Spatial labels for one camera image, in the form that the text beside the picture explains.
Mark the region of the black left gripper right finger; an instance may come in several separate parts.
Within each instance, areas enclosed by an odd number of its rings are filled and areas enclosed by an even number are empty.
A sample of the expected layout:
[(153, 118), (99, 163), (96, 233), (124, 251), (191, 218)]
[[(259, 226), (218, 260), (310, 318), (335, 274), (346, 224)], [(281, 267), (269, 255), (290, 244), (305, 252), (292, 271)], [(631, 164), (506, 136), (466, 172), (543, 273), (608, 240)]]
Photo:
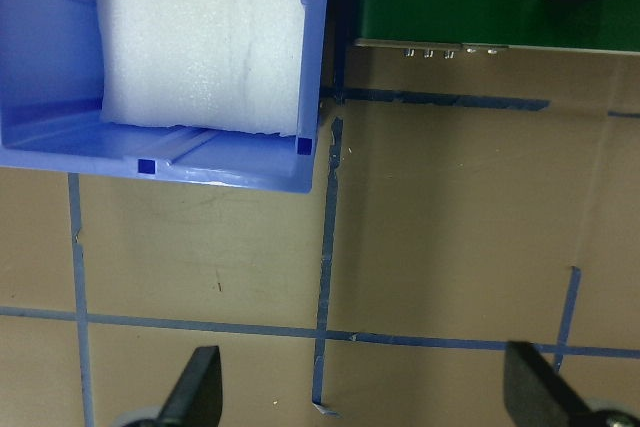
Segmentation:
[(506, 344), (503, 402), (515, 426), (602, 426), (602, 415), (528, 342)]

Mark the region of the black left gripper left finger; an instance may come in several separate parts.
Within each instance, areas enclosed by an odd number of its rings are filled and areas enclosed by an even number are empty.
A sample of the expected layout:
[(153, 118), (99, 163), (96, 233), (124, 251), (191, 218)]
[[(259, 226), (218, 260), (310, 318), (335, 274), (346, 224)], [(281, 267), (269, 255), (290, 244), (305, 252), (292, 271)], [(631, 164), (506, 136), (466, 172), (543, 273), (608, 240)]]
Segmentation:
[(217, 346), (198, 347), (154, 421), (155, 426), (218, 426), (222, 363)]

